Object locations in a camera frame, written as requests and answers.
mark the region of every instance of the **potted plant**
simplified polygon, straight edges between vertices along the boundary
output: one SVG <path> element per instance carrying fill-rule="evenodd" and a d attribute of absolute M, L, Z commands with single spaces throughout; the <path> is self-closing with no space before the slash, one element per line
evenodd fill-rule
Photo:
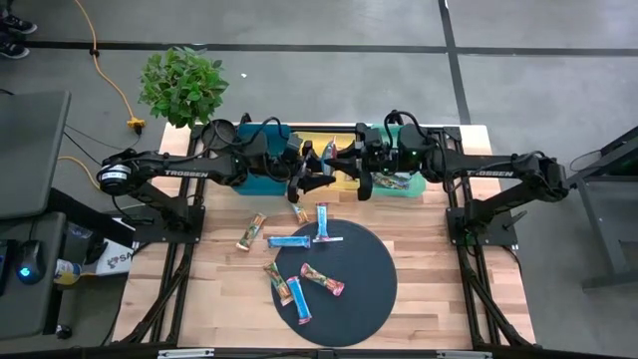
<path fill-rule="evenodd" d="M 176 128 L 208 124 L 221 106 L 228 87 L 219 76 L 221 60 L 209 60 L 189 48 L 154 54 L 144 66 L 140 102 L 151 106 L 151 116 L 163 116 Z"/>

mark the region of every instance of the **gray floor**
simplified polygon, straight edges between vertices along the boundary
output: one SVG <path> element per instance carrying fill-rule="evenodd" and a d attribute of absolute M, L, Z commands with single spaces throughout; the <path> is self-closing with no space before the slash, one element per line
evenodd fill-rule
<path fill-rule="evenodd" d="M 110 41 L 223 44 L 445 44 L 435 0 L 85 0 L 98 36 Z M 459 46 L 638 47 L 632 0 L 449 0 Z M 42 40 L 88 40 L 72 1 L 18 0 L 18 15 L 40 25 Z M 103 69 L 130 96 L 139 93 L 143 51 L 103 51 Z M 458 124 L 446 55 L 220 52 L 230 87 L 220 117 L 276 115 L 288 122 L 380 122 L 395 108 L 425 124 Z M 496 153 L 543 150 L 568 164 L 638 125 L 638 58 L 461 56 L 473 124 L 488 127 Z M 69 123 L 116 146 L 135 136 L 117 93 L 80 50 L 39 50 L 0 63 L 0 88 L 18 93 L 69 90 Z M 156 149 L 163 122 L 149 120 L 138 149 Z M 110 149 L 76 136 L 101 159 Z M 62 155 L 96 166 L 72 144 Z M 100 210 L 112 209 L 81 170 L 60 164 L 55 185 Z M 123 205 L 131 204 L 122 200 Z M 576 192 L 560 203 L 531 203 L 516 226 L 525 292 L 539 344 L 553 349 L 638 356 L 638 287 L 584 293 L 580 281 L 607 270 Z M 88 283 L 67 295 L 78 334 L 69 341 L 0 342 L 0 351 L 102 342 L 123 281 Z"/>

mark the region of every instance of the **bracket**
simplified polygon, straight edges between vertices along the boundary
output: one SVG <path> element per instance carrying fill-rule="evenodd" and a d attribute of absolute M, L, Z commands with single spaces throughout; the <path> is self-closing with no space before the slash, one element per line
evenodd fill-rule
<path fill-rule="evenodd" d="M 153 221 L 153 224 L 138 225 L 134 240 L 141 243 L 198 243 L 201 238 L 205 212 L 206 208 L 203 205 L 190 205 L 188 207 L 188 217 L 192 225 L 190 230 L 168 230 L 162 226 L 163 221 L 160 212 L 144 206 L 136 216 L 148 218 Z"/>
<path fill-rule="evenodd" d="M 458 126 L 443 127 L 443 133 L 450 136 L 450 138 L 456 142 L 460 142 L 462 140 L 461 129 Z"/>
<path fill-rule="evenodd" d="M 448 234 L 450 242 L 459 246 L 471 245 L 506 245 L 518 244 L 516 230 L 513 227 L 515 222 L 509 212 L 503 212 L 493 218 L 485 227 L 475 233 L 476 239 L 466 239 L 467 230 L 464 228 L 465 209 L 462 207 L 446 209 L 446 220 L 448 223 Z"/>

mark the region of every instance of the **wooden table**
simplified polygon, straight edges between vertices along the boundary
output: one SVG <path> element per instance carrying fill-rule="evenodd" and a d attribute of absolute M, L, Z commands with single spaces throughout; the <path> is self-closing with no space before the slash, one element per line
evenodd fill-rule
<path fill-rule="evenodd" d="M 491 153 L 485 126 L 461 126 L 461 132 L 467 154 Z M 189 130 L 167 126 L 161 151 L 185 154 L 188 134 Z M 154 180 L 169 195 L 177 195 L 179 183 L 179 179 Z M 472 188 L 477 198 L 500 191 L 497 179 L 472 179 Z M 302 195 L 300 201 L 310 208 L 311 220 L 316 218 L 314 203 L 328 201 L 329 217 L 366 226 L 393 256 L 399 284 L 392 314 L 375 335 L 351 348 L 471 348 L 459 262 L 449 244 L 444 218 L 448 198 L 439 184 L 428 183 L 417 198 L 373 196 L 357 201 L 355 191 L 320 188 Z M 281 320 L 272 303 L 270 281 L 261 269 L 276 255 L 276 249 L 268 249 L 263 238 L 291 234 L 298 227 L 285 197 L 242 196 L 209 181 L 204 205 L 204 233 L 190 270 L 179 346 L 316 347 Z M 250 252 L 238 251 L 235 243 L 258 211 L 268 219 Z M 166 248 L 161 243 L 149 245 L 133 260 L 114 340 L 129 334 L 156 300 Z M 533 342 L 514 260 L 500 247 L 486 247 L 484 252 L 495 302 L 521 335 Z M 484 309 L 481 304 L 477 309 L 481 333 L 487 338 Z M 171 316 L 172 302 L 167 307 L 164 335 Z"/>

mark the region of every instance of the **teal bin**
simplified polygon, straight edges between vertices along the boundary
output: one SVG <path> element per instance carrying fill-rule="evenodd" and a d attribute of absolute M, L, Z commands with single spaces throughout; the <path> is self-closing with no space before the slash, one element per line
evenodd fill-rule
<path fill-rule="evenodd" d="M 379 129 L 381 137 L 384 142 L 388 142 L 388 135 L 383 125 L 374 125 L 373 129 Z M 397 146 L 399 141 L 399 130 L 401 126 L 390 125 L 390 134 L 394 141 L 394 147 Z M 391 195 L 391 196 L 403 196 L 403 197 L 418 197 L 426 190 L 426 180 L 421 174 L 414 174 L 408 181 L 408 188 L 406 189 L 393 189 L 387 188 L 382 185 L 374 183 L 372 188 L 373 195 Z"/>
<path fill-rule="evenodd" d="M 243 124 L 237 127 L 237 135 L 242 140 L 249 140 L 250 137 L 257 131 L 261 124 Z M 271 156 L 279 156 L 286 148 L 287 141 L 279 136 L 279 126 L 266 125 L 263 129 L 263 133 L 268 138 L 268 153 Z M 283 136 L 290 136 L 290 127 L 281 125 L 281 133 Z M 284 195 L 286 193 L 286 182 L 277 182 L 270 179 L 268 176 L 255 176 L 248 174 L 246 182 L 242 185 L 233 187 L 233 189 L 243 195 Z"/>

